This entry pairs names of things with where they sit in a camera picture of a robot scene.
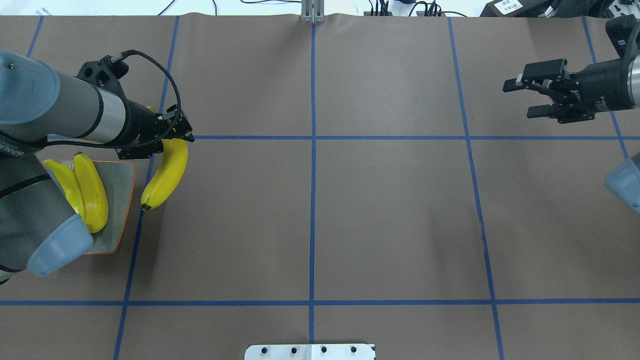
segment metal clamp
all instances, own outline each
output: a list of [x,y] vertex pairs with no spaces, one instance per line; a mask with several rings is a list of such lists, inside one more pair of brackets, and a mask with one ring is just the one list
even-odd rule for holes
[[324,0],[302,0],[302,22],[322,24],[324,22]]

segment blue joint cap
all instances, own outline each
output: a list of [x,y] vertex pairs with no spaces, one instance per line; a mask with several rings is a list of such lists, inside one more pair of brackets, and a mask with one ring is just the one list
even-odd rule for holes
[[604,183],[620,201],[640,214],[640,169],[633,160],[627,158],[605,177]]
[[75,214],[58,226],[33,252],[27,269],[47,276],[89,251],[93,237],[80,215]]
[[60,77],[47,64],[0,49],[0,125],[33,121],[58,100]]

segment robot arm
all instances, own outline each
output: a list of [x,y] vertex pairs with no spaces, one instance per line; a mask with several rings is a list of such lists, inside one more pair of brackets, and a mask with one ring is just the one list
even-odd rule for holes
[[[607,22],[606,31],[619,59],[595,63],[576,73],[567,71],[565,59],[530,63],[517,78],[505,81],[502,91],[528,89],[549,96],[551,105],[531,106],[527,117],[550,117],[560,124],[640,106],[640,22],[633,15],[624,15]],[[640,153],[607,175],[605,184],[640,214]]]
[[[156,113],[126,98],[123,61],[140,55],[171,80],[177,105]],[[81,141],[48,141],[49,134]],[[0,50],[0,284],[25,268],[45,276],[84,254],[93,238],[35,153],[49,145],[116,149],[120,159],[163,151],[163,138],[192,142],[169,73],[130,50],[85,63],[76,77]]]

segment sticker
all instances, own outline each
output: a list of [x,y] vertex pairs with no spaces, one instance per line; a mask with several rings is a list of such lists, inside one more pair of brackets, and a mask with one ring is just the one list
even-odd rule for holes
[[495,8],[498,9],[503,15],[512,13],[518,9],[523,8],[522,4],[518,0],[502,0],[495,3]]

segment yellow banana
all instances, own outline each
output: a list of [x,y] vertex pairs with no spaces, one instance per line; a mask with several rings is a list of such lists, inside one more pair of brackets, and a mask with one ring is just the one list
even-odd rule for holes
[[107,224],[109,216],[107,193],[104,191],[104,185],[95,165],[83,152],[78,152],[74,156],[74,170],[84,198],[86,209],[84,224],[89,228],[90,233],[95,234]]
[[80,190],[80,183],[78,183],[74,170],[64,164],[55,162],[52,159],[46,159],[42,163],[53,171],[53,174],[62,186],[62,190],[65,192],[67,201],[69,201],[71,207],[84,220],[86,216],[84,199],[82,196],[82,190]]
[[187,167],[189,151],[183,139],[162,139],[164,147],[162,163],[145,187],[140,202],[142,210],[155,209],[164,203],[175,190]]

